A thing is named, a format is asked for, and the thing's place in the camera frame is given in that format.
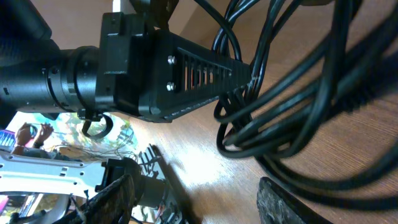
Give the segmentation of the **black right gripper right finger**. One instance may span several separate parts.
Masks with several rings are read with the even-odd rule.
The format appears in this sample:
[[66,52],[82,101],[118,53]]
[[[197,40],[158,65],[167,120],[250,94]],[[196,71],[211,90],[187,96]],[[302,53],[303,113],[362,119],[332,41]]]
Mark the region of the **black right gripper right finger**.
[[262,224],[331,224],[268,177],[259,181],[256,203]]

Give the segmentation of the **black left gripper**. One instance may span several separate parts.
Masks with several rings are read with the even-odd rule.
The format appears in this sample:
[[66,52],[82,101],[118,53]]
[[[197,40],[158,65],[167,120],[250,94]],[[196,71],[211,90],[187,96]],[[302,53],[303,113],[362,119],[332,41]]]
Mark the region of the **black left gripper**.
[[62,50],[30,1],[1,2],[1,120],[19,111],[99,121],[120,112],[160,121],[150,109],[154,27],[160,1],[132,1],[132,14],[103,15],[98,47]]

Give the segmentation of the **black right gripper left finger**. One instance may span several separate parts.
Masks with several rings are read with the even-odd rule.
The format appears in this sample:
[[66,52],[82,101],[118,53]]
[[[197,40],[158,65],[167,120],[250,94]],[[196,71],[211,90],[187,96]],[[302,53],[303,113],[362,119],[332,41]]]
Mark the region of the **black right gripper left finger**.
[[100,191],[78,210],[55,223],[129,223],[132,208],[136,206],[134,181],[125,174]]

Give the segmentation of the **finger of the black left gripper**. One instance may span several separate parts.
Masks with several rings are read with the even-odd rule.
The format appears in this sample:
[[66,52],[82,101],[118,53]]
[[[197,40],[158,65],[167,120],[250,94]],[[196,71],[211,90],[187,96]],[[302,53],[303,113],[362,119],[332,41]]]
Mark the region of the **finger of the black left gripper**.
[[153,38],[139,97],[143,120],[169,123],[251,80],[250,66],[239,60],[166,30],[155,31]]

